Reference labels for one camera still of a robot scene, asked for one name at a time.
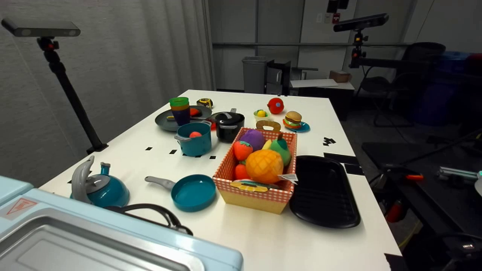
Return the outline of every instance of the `black plate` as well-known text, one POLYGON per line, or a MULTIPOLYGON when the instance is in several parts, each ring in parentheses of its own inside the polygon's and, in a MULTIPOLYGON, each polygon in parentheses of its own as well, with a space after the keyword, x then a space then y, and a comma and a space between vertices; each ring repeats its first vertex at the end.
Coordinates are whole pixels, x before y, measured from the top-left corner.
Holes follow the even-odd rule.
MULTIPOLYGON (((192 118, 192 121, 204 121, 204 119, 208 119, 211 116, 211 109, 208 107, 204 107, 204 106, 192 106, 192 109, 198 109, 201 112, 201 116, 198 118, 192 118)), ((163 112, 160 113, 157 118, 155 118, 155 124, 167 131, 167 133, 177 133, 178 131, 178 124, 177 121, 174 119, 170 110, 167 112, 163 112)))
POLYGON ((297 157, 299 185, 289 208, 302 220, 326 228, 354 228, 360 213, 347 173, 323 157, 297 157))

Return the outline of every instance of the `blue cup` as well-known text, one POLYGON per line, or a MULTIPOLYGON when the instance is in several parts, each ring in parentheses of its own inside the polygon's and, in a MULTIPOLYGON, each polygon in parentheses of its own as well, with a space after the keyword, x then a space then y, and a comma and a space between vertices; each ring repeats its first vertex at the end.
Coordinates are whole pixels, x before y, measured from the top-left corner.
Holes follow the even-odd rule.
POLYGON ((178 128, 177 140, 187 157, 208 154, 211 151, 211 125, 204 122, 186 124, 178 128), (190 139, 195 131, 201 133, 201 137, 190 139))

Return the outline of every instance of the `blue pan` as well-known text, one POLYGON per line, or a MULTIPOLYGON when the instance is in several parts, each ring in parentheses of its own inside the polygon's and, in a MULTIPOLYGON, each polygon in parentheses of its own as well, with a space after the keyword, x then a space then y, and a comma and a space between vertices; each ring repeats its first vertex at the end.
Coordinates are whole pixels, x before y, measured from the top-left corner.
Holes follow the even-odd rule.
POLYGON ((189 175, 178 182, 155 176, 146 176, 145 179, 170 190, 177 208, 186 213, 205 210, 216 199, 216 184, 207 175, 189 175))

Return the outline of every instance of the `camera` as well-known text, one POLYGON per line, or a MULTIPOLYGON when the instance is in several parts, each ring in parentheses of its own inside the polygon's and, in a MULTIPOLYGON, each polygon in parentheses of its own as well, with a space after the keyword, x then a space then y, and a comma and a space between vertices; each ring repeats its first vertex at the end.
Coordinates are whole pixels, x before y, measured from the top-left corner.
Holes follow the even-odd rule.
POLYGON ((333 30, 335 32, 347 32, 347 30, 359 32, 359 30, 366 29, 366 27, 383 26, 387 21, 389 21, 389 15, 387 14, 377 14, 377 15, 371 15, 371 17, 362 17, 362 18, 341 21, 341 23, 333 26, 333 30))
POLYGON ((3 18, 2 26, 14 36, 79 36, 80 29, 71 21, 39 21, 39 20, 20 20, 3 18))

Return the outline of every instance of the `teal kettle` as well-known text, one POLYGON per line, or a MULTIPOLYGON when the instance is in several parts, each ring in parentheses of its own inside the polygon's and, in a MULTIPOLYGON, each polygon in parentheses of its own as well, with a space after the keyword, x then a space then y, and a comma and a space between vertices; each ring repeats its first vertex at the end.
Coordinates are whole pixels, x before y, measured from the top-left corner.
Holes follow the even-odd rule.
POLYGON ((122 208, 130 202, 130 192, 115 176, 109 175, 110 164, 101 164, 101 173, 89 176, 94 157, 80 164, 73 175, 73 199, 101 208, 122 208))

